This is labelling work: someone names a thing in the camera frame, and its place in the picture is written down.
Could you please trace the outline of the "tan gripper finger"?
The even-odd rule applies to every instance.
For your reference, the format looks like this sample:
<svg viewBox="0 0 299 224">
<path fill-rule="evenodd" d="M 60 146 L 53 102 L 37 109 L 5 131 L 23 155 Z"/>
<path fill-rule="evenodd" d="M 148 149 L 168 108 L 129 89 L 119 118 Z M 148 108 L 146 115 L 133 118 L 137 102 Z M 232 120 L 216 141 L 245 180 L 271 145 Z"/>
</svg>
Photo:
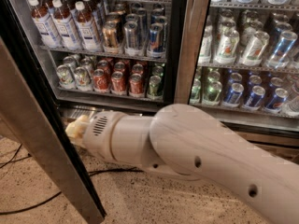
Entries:
<svg viewBox="0 0 299 224">
<path fill-rule="evenodd" d="M 86 115 L 81 115 L 75 121 L 69 123 L 65 129 L 70 142 L 73 145 L 84 147 L 83 135 L 90 124 L 90 119 Z"/>
</svg>

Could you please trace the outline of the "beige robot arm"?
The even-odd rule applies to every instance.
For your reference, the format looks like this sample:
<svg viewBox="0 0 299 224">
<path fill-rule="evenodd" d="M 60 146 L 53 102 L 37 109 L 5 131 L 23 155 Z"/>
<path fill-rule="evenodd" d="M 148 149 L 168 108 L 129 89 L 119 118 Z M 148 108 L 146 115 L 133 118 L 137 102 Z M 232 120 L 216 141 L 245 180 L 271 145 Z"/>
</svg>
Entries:
<svg viewBox="0 0 299 224">
<path fill-rule="evenodd" d="M 299 224 L 299 166 L 256 147 L 208 113 L 174 104 L 154 116 L 102 111 L 65 132 L 101 161 L 230 190 L 273 224 Z"/>
</svg>

